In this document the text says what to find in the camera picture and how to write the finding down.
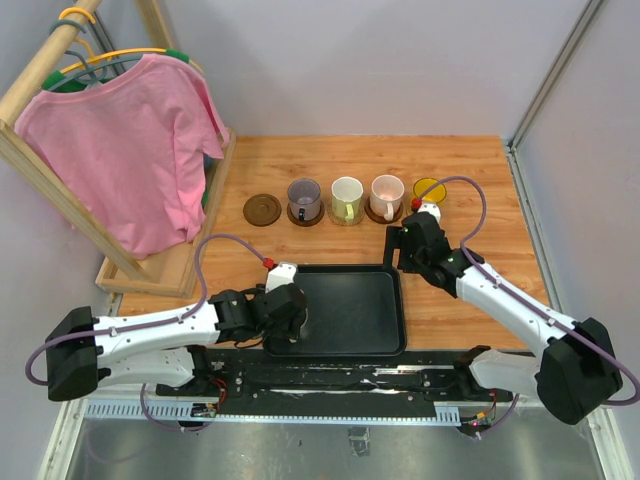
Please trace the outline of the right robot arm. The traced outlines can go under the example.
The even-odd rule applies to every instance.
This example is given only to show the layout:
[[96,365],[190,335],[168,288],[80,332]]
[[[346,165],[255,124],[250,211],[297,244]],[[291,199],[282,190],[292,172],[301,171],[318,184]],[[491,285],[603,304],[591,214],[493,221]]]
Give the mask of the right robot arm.
[[538,399],[558,420],[575,425],[623,384],[606,327],[577,321],[525,294],[484,258],[452,248],[436,217],[414,213],[386,229],[383,259],[464,301],[502,324],[527,356],[479,345],[454,363],[453,387],[466,400],[490,389]]

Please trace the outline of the brown wooden coaster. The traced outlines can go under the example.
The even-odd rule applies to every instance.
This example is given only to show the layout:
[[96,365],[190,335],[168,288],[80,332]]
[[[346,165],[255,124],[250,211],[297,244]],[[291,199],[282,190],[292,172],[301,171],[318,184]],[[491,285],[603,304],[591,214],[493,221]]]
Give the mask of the brown wooden coaster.
[[282,212],[281,203],[271,194],[256,194],[243,206],[245,220],[253,226],[266,227],[275,223]]
[[325,215],[325,205],[323,201],[320,201],[319,213],[313,219],[310,219],[310,220],[300,220],[298,217],[294,215],[290,206],[287,206],[286,212],[287,212],[287,217],[289,221],[292,222],[294,225],[299,227],[311,227],[311,226],[317,225],[323,219]]
[[382,224],[382,225],[388,225],[394,222],[397,222],[401,219],[402,215],[404,212],[404,205],[403,203],[399,204],[398,209],[396,210],[396,212],[394,213],[394,216],[392,217],[391,220],[386,220],[383,216],[380,216],[378,214],[376,214],[372,208],[371,208],[371,203],[370,203],[370,198],[367,198],[366,203],[365,203],[365,213],[368,216],[368,218],[370,220],[372,220],[373,222],[377,223],[377,224]]

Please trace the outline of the woven rattan coaster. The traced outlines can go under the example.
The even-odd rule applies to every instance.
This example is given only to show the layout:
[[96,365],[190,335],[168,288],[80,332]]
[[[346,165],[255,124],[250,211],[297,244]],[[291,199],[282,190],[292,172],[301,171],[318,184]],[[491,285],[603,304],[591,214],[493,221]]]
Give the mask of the woven rattan coaster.
[[347,204],[340,215],[334,212],[333,207],[331,207],[329,210],[330,220],[334,224],[342,227],[351,227],[358,225],[363,220],[364,215],[365,211],[361,205],[359,205],[358,208],[355,209],[353,205]]

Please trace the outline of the pink mug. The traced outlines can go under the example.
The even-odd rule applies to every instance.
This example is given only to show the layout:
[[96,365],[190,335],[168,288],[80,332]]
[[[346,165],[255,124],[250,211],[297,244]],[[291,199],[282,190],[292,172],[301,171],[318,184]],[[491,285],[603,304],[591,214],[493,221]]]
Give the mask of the pink mug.
[[385,174],[376,177],[371,184],[369,205],[372,212],[390,222],[399,211],[405,188],[396,176]]

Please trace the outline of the cream yellow mug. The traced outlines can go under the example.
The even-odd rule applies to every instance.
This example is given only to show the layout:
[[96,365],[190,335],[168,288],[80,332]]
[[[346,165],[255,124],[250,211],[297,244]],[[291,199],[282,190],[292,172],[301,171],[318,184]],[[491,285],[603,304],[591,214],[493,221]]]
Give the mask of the cream yellow mug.
[[287,327],[286,339],[289,343],[295,344],[301,334],[301,330],[306,324],[308,319],[308,312],[304,311],[297,314],[290,322]]

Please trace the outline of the white mug yellow handle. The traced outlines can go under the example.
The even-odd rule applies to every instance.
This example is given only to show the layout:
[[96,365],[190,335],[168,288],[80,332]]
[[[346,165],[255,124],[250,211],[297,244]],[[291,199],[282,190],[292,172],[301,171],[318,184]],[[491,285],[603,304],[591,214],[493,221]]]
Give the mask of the white mug yellow handle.
[[340,177],[331,185],[331,207],[338,215],[343,212],[347,204],[357,209],[363,194],[364,188],[359,180],[349,176]]

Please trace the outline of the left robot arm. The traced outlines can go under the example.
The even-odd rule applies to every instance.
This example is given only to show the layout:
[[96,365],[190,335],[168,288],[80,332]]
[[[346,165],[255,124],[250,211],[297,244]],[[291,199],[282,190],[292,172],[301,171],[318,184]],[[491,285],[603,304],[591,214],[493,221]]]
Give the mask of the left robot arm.
[[289,283],[267,291],[225,290],[203,303],[129,317],[71,310],[46,339],[47,395],[79,399],[102,386],[156,383],[207,393],[214,371],[191,348],[275,336],[294,339],[307,316],[303,291]]

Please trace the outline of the purple cup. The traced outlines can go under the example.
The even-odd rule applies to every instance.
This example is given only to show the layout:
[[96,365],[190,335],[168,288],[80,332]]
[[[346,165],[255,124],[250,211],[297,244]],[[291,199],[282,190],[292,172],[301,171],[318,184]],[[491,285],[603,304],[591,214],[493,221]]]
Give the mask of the purple cup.
[[312,179],[293,181],[287,191],[288,206],[300,220],[313,219],[320,209],[321,189]]

